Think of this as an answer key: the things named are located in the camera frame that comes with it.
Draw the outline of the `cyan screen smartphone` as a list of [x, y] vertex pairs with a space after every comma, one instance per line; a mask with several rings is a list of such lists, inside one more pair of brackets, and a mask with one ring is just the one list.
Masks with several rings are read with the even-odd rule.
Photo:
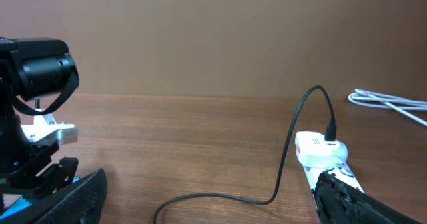
[[66, 208], [68, 197], [71, 197], [78, 187], [86, 180], [75, 177], [71, 184], [42, 198], [24, 198], [23, 196], [12, 198], [11, 205], [5, 211], [1, 211], [1, 223], [26, 224], [41, 222], [49, 215], [56, 214], [60, 207]]

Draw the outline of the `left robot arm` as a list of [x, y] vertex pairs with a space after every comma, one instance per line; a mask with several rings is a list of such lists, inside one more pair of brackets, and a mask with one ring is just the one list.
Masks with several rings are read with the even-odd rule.
[[42, 199], [72, 183], [76, 158], [51, 157], [78, 140], [53, 113], [79, 87], [67, 44], [52, 38], [1, 38], [1, 193]]

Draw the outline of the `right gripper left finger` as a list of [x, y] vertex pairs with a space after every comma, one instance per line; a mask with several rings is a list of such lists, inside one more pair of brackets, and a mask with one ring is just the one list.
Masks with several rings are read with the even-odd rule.
[[1, 220], [1, 224], [98, 224], [107, 199], [107, 177], [100, 168], [40, 202]]

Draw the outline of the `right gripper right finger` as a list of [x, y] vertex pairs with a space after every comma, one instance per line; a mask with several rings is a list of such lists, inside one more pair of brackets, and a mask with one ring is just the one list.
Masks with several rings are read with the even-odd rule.
[[316, 212], [321, 224], [420, 224], [369, 195], [356, 203], [321, 206]]

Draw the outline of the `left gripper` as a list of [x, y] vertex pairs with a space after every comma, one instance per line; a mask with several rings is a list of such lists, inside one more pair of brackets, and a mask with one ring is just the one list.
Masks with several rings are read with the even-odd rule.
[[39, 141], [10, 159], [1, 154], [1, 193], [42, 199], [70, 185], [79, 161], [63, 157], [52, 164], [51, 156], [59, 150], [56, 141]]

